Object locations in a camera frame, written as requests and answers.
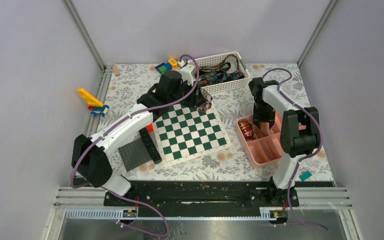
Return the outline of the brown floral patterned tie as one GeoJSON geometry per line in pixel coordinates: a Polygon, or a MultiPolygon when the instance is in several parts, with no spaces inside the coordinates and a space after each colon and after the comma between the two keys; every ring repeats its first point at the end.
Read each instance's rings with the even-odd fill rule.
{"type": "Polygon", "coordinates": [[[196,100],[196,109],[198,111],[206,112],[211,109],[213,97],[205,89],[199,90],[196,100]]]}

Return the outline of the pink divided organizer tray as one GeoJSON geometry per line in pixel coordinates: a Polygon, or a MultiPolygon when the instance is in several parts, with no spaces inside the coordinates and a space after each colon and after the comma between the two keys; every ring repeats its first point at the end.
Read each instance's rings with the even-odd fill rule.
{"type": "Polygon", "coordinates": [[[252,123],[253,116],[241,117],[236,121],[235,131],[239,142],[245,151],[250,165],[255,169],[261,169],[270,165],[276,168],[288,164],[290,157],[281,147],[282,117],[275,114],[275,123],[271,129],[267,123],[262,122],[261,128],[252,123]],[[254,131],[252,140],[246,141],[239,129],[239,123],[248,121],[254,131]]]}

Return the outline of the white perforated plastic basket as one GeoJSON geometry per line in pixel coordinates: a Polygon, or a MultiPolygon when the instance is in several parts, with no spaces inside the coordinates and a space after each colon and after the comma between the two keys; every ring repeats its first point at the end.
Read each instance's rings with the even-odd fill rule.
{"type": "Polygon", "coordinates": [[[199,81],[205,73],[213,71],[225,71],[229,74],[238,71],[244,74],[243,79],[233,80],[229,82],[199,86],[206,90],[209,94],[221,93],[234,89],[241,89],[250,81],[251,75],[247,69],[242,56],[237,51],[216,54],[211,56],[200,57],[196,59],[199,66],[199,81]]]}

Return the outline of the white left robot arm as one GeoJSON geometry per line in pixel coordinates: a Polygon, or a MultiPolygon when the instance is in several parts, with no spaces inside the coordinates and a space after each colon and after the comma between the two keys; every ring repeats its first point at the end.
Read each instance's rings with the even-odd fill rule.
{"type": "Polygon", "coordinates": [[[91,185],[115,195],[124,206],[132,204],[131,183],[113,171],[109,158],[139,130],[166,114],[171,106],[182,105],[205,112],[212,107],[212,96],[199,84],[200,68],[190,55],[180,57],[180,67],[160,76],[133,107],[118,120],[90,137],[79,135],[73,146],[70,186],[91,185]]]}

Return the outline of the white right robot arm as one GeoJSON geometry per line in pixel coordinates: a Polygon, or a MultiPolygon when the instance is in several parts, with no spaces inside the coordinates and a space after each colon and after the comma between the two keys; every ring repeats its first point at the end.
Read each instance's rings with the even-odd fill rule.
{"type": "Polygon", "coordinates": [[[293,185],[299,163],[321,147],[319,112],[315,107],[302,107],[293,101],[275,80],[264,81],[256,77],[248,87],[254,99],[252,123],[255,126],[267,123],[271,128],[275,125],[276,113],[282,117],[280,146],[283,156],[272,177],[274,188],[266,193],[267,201],[279,206],[287,199],[285,189],[293,185]]]}

